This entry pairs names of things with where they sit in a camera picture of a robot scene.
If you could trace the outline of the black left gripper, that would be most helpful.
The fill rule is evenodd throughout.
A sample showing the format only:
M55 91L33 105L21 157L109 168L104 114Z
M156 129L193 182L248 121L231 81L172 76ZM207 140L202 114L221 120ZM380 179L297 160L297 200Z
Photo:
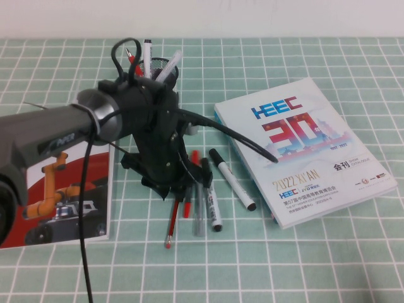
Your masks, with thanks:
M188 158L183 136L205 126L203 117L179 109L129 109L121 117L122 130L138 148L123 156L122 166L139 173L141 184L163 201L176 191L178 202L190 203L192 183L202 180L203 170Z

